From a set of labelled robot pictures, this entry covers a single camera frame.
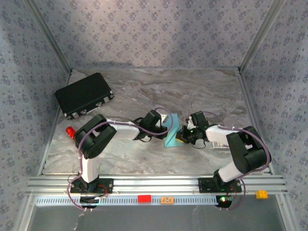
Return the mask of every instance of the mounting plate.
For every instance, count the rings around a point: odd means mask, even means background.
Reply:
[[[113,186],[114,186],[114,179],[112,178],[104,178],[100,179],[97,178],[97,185],[103,185],[106,187],[108,194],[112,193]],[[73,187],[71,187],[71,193],[89,193],[89,190],[86,188],[86,186],[82,183],[81,179],[77,179],[72,184]],[[103,187],[94,187],[93,191],[91,193],[99,193],[104,194],[105,188]]]
[[[234,182],[230,184],[226,184],[221,186],[219,189],[216,187],[216,185],[213,183],[213,178],[198,178],[199,182],[199,193],[241,193],[241,183],[239,180],[235,180]]]

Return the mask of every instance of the red object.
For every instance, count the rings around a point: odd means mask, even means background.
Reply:
[[[151,203],[152,197],[151,195],[139,195],[138,203]]]
[[[74,139],[74,135],[76,133],[75,129],[73,129],[72,127],[67,127],[65,131],[69,135],[70,138]]]

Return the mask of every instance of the red block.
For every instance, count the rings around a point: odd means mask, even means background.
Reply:
[[[139,195],[138,203],[151,203],[152,197],[151,195]]]

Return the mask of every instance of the enclosure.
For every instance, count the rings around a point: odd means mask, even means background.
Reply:
[[[208,111],[219,117],[207,114],[210,123],[254,126],[267,145],[269,168],[244,178],[242,207],[220,214],[231,230],[308,230],[307,1],[1,0],[0,9],[0,230],[41,230],[39,221],[45,230],[85,230],[89,223],[97,230],[90,221],[102,211],[80,217],[70,205],[38,202],[79,171],[65,128],[78,129],[99,113],[131,121],[158,106],[178,114],[180,125]],[[54,93],[97,72],[115,98],[67,120]],[[212,175],[230,160],[229,149],[211,143],[196,149],[114,140],[98,166],[118,181],[157,178],[163,186],[166,178]],[[267,189],[268,201],[255,200],[256,184]],[[40,195],[29,194],[33,185],[44,189]],[[223,229],[213,206],[198,206],[131,205],[120,214],[111,206],[104,222],[111,230]],[[247,214],[258,216],[239,219]],[[147,222],[129,222],[142,216]],[[159,226],[164,217],[183,219]],[[121,218],[124,227],[110,222]]]

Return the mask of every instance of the patterned wallpaper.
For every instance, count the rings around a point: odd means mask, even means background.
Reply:
[[[0,230],[11,231],[67,74],[21,0],[0,0]]]
[[[308,230],[308,2],[287,0],[244,74],[259,122]]]
[[[35,0],[70,66],[239,66],[272,0]]]

